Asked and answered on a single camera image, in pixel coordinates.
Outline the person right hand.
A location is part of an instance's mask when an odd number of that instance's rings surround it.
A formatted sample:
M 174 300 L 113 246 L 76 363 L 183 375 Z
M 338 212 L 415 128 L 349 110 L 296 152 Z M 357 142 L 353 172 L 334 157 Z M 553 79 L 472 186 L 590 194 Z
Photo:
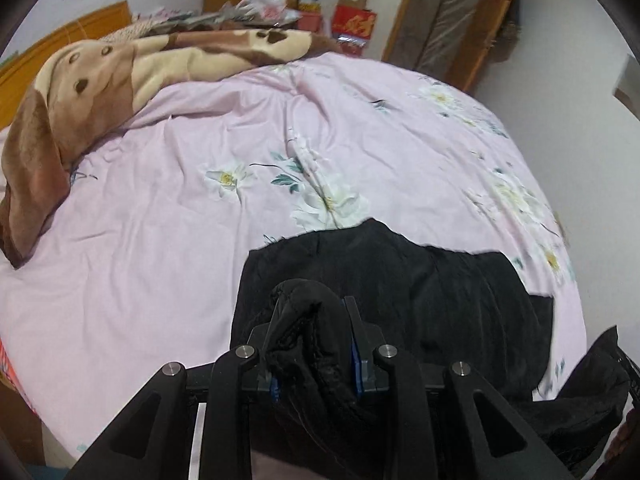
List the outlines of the person right hand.
M 605 452 L 605 460 L 608 462 L 613 457 L 622 454 L 639 440 L 639 410 L 632 408 L 626 415 L 623 425 L 617 431 L 610 446 Z

